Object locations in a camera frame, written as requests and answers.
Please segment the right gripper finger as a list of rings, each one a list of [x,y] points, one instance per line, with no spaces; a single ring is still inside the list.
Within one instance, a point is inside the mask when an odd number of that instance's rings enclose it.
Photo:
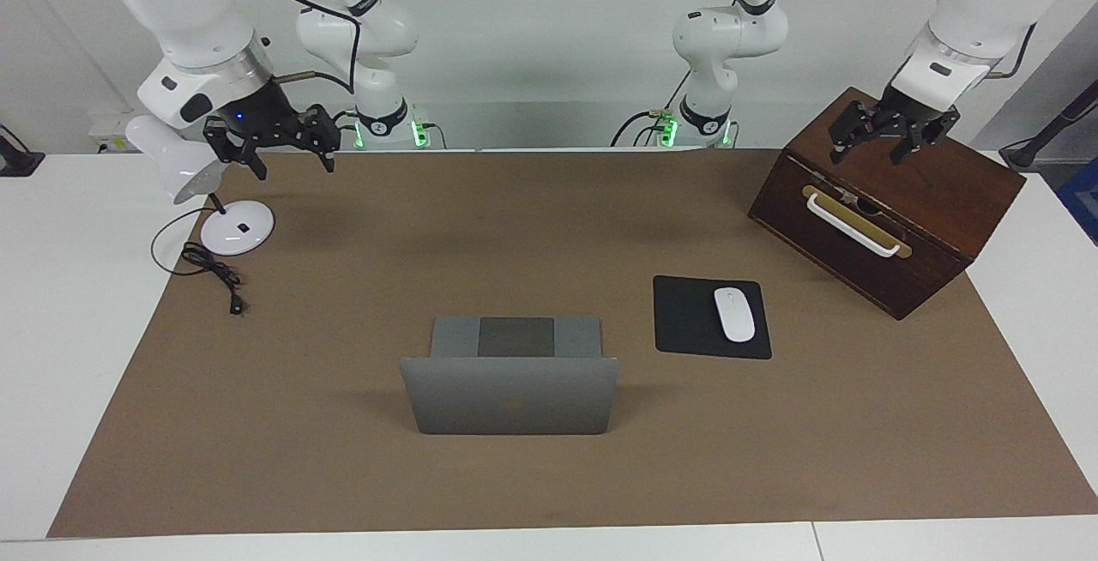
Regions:
[[[322,105],[311,105],[298,116],[296,147],[312,152],[324,166],[324,170],[334,173],[335,154],[337,154],[337,124],[334,119]]]
[[[203,124],[203,136],[223,165],[246,166],[259,181],[266,181],[268,169],[258,157],[253,139],[244,139],[237,144],[229,139],[227,122],[222,117],[208,117]]]

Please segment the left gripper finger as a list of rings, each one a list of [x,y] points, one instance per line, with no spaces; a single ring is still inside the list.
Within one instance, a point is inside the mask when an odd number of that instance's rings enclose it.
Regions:
[[[911,154],[938,144],[946,137],[960,117],[961,114],[956,108],[950,108],[944,114],[926,120],[926,122],[901,117],[898,122],[898,135],[901,141],[890,150],[890,162],[895,166],[901,165]]]
[[[878,138],[878,108],[870,106],[864,101],[854,100],[843,108],[834,123],[828,128],[833,147],[829,154],[832,165],[843,162],[848,152],[858,147],[859,144]]]

